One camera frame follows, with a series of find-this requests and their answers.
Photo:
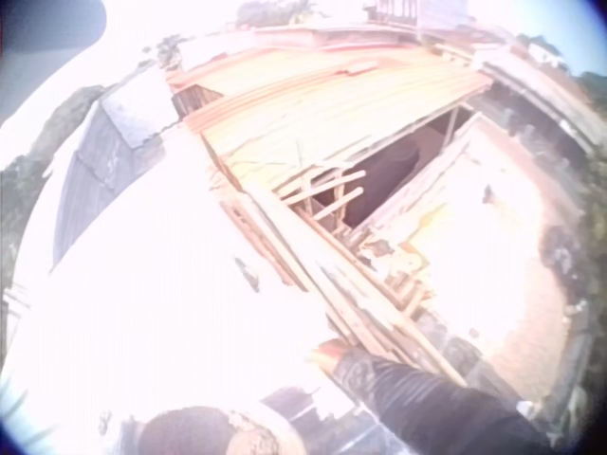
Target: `sky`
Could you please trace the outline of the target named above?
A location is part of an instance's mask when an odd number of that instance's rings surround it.
[[[607,75],[607,28],[590,1],[469,0],[469,12],[517,34],[543,35],[575,75]]]

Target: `damaged roof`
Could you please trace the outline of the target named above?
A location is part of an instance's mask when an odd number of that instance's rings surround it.
[[[382,140],[491,84],[410,46],[258,49],[208,65],[198,80],[234,94],[187,116],[189,128],[204,133],[236,177],[254,177],[279,194],[297,188],[288,184],[303,169],[314,167],[312,178],[361,161],[387,145]]]

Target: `hand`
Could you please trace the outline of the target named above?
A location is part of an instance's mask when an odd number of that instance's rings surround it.
[[[312,351],[308,360],[315,363],[326,374],[333,374],[343,356],[350,350],[350,346],[341,339],[325,341]]]

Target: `hair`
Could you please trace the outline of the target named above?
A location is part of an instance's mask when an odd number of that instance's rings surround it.
[[[225,455],[235,433],[228,415],[219,409],[171,410],[146,425],[138,455]]]

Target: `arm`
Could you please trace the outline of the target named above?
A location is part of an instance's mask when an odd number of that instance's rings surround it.
[[[490,395],[360,350],[333,348],[330,356],[328,373],[423,455],[553,453],[522,415]]]

